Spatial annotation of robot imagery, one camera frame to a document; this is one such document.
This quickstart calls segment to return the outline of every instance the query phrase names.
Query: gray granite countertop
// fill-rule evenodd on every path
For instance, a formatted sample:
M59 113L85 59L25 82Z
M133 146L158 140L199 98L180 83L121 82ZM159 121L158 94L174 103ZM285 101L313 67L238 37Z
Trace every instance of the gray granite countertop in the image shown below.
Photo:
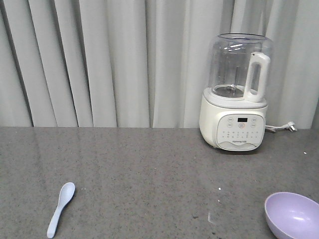
M266 133L242 153L212 148L198 129L0 127L0 135L2 239L46 238L69 181L76 193L57 239L274 239L268 195L319 202L318 130Z

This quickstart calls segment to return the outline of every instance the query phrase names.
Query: spoon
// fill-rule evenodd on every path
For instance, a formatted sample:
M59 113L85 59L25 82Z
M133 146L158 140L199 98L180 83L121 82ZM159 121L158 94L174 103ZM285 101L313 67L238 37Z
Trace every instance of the spoon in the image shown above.
M51 219L48 231L47 231L47 237L48 238L53 238L55 235L56 231L56 226L58 225L58 221L61 215L61 212L65 205L68 204L68 202L71 201L75 191L75 185L74 183L66 183L63 185L60 191L59 195L59 201L58 201L58 206L56 207L56 210L53 214L53 217Z

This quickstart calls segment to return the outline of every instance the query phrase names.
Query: curtain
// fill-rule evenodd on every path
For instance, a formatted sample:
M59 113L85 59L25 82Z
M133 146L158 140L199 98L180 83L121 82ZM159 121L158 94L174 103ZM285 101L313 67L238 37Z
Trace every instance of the curtain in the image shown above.
M198 127L220 33L274 42L267 124L319 128L317 0L0 0L0 126Z

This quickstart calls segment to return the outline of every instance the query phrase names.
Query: blender base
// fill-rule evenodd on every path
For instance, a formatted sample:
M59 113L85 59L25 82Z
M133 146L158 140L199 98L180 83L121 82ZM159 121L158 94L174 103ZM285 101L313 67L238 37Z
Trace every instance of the blender base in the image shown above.
M230 109L208 102L203 95L199 129L205 141L228 151L250 151L260 146L265 132L267 105L250 109Z

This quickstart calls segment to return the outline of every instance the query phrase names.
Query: purple bowl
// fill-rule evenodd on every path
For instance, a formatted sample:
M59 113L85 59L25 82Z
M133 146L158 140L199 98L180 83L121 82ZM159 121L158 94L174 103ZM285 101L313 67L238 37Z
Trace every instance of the purple bowl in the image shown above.
M319 204L305 196L278 192L265 200L266 220L278 239L319 239Z

